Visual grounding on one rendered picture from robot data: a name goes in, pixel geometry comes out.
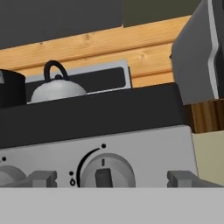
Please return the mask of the silver stove with black top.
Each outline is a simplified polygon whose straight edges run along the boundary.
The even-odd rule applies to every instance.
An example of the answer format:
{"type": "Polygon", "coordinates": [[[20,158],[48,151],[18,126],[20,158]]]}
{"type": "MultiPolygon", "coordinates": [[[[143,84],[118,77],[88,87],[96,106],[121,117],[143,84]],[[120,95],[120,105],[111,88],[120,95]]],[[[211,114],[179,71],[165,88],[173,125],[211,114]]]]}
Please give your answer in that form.
{"type": "Polygon", "coordinates": [[[115,153],[135,187],[165,187],[168,171],[198,172],[176,83],[125,88],[0,109],[0,166],[26,177],[56,171],[56,187],[81,187],[87,163],[115,153]]]}

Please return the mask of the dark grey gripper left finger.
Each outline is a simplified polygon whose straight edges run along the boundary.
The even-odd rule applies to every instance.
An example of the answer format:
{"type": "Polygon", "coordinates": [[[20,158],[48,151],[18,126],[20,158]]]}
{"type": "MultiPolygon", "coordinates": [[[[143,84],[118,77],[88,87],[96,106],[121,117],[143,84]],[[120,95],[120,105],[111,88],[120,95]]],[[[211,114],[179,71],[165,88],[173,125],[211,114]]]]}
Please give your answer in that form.
{"type": "Polygon", "coordinates": [[[57,172],[56,171],[34,171],[24,180],[16,181],[4,185],[4,187],[34,187],[47,188],[56,187],[57,172]]]}

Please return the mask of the silver stove knob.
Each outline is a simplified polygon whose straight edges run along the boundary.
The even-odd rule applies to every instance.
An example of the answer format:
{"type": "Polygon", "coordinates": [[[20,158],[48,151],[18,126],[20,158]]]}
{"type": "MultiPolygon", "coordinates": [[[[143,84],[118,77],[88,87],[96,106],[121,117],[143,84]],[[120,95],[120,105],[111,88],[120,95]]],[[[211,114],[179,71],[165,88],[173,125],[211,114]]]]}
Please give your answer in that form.
{"type": "Polygon", "coordinates": [[[5,186],[26,178],[26,175],[17,167],[11,165],[0,166],[0,186],[5,186]]]}
{"type": "Polygon", "coordinates": [[[135,187],[136,178],[130,163],[115,153],[93,157],[80,176],[81,187],[135,187]]]}

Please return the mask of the dark grey range hood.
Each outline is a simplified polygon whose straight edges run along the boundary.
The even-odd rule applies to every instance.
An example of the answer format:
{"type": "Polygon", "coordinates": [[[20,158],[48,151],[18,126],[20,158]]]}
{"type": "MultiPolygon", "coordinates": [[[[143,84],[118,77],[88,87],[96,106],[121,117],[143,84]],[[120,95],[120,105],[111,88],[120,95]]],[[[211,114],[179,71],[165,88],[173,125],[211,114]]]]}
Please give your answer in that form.
{"type": "Polygon", "coordinates": [[[122,24],[122,0],[0,0],[0,49],[122,24]]]}

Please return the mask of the black pot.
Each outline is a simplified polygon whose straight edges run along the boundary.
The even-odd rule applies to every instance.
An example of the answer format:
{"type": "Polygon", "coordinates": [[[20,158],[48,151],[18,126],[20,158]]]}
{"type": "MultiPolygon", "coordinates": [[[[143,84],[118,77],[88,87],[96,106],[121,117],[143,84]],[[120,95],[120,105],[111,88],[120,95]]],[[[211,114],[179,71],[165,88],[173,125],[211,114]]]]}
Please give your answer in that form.
{"type": "Polygon", "coordinates": [[[25,77],[0,69],[0,109],[26,104],[25,77]]]}

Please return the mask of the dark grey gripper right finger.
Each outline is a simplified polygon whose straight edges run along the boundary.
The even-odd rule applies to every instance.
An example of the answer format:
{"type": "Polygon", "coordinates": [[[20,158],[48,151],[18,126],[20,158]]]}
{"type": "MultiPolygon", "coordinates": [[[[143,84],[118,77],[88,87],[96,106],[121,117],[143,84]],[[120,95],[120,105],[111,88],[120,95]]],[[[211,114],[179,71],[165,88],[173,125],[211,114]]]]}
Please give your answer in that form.
{"type": "Polygon", "coordinates": [[[203,180],[194,175],[191,171],[168,171],[167,172],[168,187],[221,187],[221,185],[203,180]]]}

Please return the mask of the cream cupboard front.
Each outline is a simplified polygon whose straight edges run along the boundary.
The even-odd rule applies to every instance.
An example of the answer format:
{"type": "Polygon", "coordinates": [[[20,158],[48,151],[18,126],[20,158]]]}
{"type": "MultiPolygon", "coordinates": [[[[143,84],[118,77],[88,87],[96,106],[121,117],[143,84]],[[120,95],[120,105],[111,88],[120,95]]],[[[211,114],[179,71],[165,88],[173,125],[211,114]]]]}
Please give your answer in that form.
{"type": "Polygon", "coordinates": [[[224,186],[224,130],[192,137],[199,177],[224,186]]]}

